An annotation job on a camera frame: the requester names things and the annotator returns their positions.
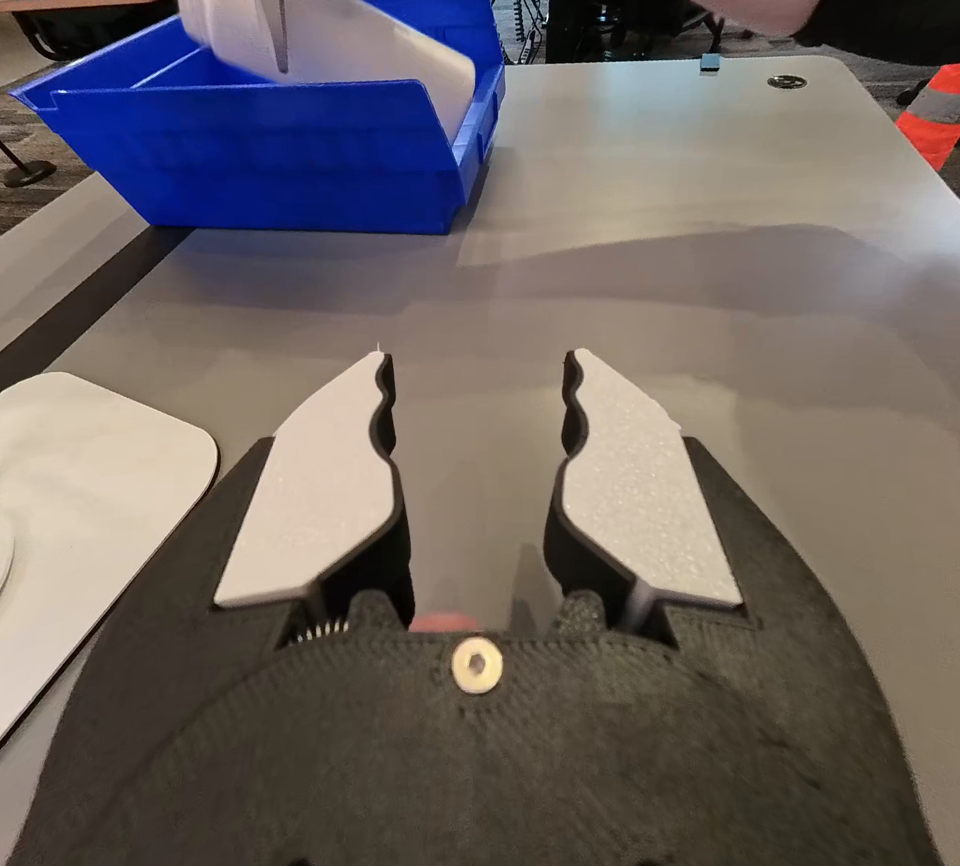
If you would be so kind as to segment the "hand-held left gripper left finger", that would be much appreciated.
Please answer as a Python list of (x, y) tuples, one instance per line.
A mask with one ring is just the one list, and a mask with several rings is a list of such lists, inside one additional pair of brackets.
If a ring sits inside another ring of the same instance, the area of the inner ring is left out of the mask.
[(346, 619), (357, 593), (379, 590), (411, 623), (396, 396), (392, 356), (370, 352), (282, 422), (215, 592), (219, 608), (295, 602), (323, 625)]

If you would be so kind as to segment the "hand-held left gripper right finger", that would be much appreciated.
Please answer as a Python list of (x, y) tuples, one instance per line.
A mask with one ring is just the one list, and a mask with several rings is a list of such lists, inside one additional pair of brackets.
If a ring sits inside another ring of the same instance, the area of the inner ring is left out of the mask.
[(594, 593), (619, 632), (652, 632), (665, 606), (742, 612), (678, 424), (586, 348), (564, 357), (561, 398), (543, 555), (563, 595)]

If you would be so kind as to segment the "white bottle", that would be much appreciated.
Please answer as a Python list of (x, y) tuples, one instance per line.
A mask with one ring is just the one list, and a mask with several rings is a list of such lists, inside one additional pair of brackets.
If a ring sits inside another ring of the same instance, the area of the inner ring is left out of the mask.
[(186, 33), (217, 59), (285, 84), (414, 80), (452, 143), (474, 97), (473, 62), (364, 0), (290, 0), (289, 71), (277, 69), (266, 0), (177, 0)]

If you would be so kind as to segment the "blue plastic bin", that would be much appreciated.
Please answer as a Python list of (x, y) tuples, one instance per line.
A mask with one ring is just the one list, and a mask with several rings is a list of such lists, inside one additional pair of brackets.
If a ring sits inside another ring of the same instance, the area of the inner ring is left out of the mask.
[(177, 16), (10, 94), (154, 226), (446, 235), (506, 94), (491, 0), (364, 1), (473, 62), (451, 143), (415, 81), (269, 83)]

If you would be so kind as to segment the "white stand base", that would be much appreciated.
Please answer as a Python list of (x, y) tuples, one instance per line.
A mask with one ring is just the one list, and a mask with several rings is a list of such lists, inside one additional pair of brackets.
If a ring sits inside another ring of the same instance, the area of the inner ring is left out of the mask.
[(203, 429), (55, 371), (1, 395), (1, 734), (29, 713), (210, 488)]

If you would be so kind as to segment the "black tape strip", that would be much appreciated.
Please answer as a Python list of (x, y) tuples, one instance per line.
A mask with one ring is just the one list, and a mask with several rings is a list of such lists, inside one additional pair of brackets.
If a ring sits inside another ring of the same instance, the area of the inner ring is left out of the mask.
[(1, 388), (42, 373), (176, 249), (192, 228), (148, 226), (1, 350)]

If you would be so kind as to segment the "black round-base floor stand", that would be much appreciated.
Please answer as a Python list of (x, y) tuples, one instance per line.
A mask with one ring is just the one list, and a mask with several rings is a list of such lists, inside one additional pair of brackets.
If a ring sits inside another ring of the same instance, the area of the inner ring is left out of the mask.
[(0, 149), (10, 163), (10, 169), (2, 175), (2, 182), (6, 188), (28, 187), (54, 176), (58, 171), (55, 164), (46, 160), (22, 160), (3, 140), (1, 140)]

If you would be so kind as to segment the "orange traffic cone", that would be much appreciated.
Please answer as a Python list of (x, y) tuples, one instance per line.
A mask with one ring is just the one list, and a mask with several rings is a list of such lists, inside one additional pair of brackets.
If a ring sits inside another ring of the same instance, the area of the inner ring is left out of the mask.
[(937, 173), (959, 140), (959, 65), (942, 66), (895, 122)]

